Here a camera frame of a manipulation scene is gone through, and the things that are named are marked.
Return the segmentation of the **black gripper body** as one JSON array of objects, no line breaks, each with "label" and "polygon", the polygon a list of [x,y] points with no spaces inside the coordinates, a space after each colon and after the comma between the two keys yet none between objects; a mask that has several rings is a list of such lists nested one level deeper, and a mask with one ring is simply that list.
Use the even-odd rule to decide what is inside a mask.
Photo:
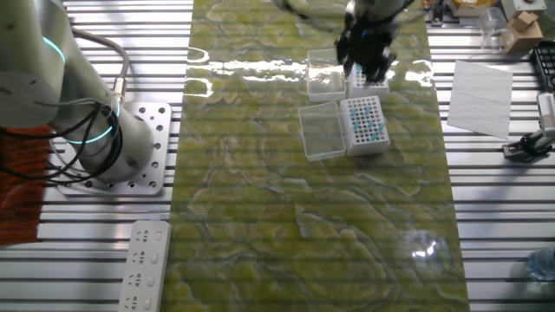
[{"label": "black gripper body", "polygon": [[344,16],[344,27],[336,40],[336,60],[339,64],[390,65],[396,55],[389,51],[394,40],[396,24],[388,16],[371,21],[367,16]]}]

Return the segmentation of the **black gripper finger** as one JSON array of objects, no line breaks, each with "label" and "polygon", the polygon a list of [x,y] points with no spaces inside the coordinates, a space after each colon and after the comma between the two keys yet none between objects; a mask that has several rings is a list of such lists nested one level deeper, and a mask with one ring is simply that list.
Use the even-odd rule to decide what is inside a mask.
[{"label": "black gripper finger", "polygon": [[350,58],[347,51],[343,51],[341,53],[340,63],[343,66],[343,72],[344,72],[345,77],[348,78],[351,71],[352,71],[354,61]]},{"label": "black gripper finger", "polygon": [[388,56],[380,55],[370,64],[364,65],[362,67],[362,73],[365,75],[364,85],[369,86],[370,84],[384,80],[394,60],[395,54],[390,54]]}]

